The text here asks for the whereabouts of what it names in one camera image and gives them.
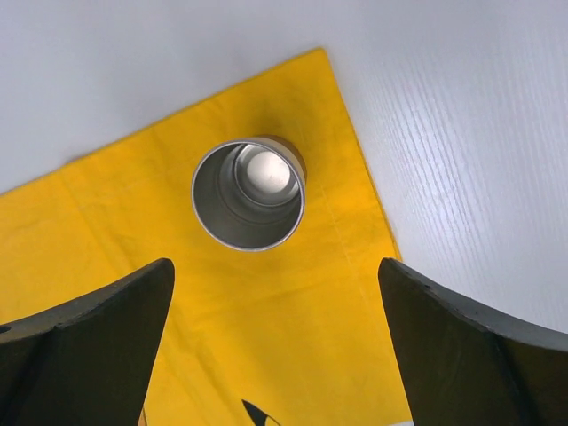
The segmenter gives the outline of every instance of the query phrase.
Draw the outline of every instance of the yellow cloth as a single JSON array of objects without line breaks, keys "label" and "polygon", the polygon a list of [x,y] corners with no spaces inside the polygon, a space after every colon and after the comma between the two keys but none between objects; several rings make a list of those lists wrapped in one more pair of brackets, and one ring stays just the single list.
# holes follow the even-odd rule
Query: yellow cloth
[{"label": "yellow cloth", "polygon": [[[241,253],[201,229],[190,187],[211,147],[258,134],[302,153],[308,201],[289,241]],[[0,211],[0,324],[174,261],[149,426],[250,426],[243,399],[282,425],[410,418],[376,278],[397,251],[323,50],[6,193]]]}]

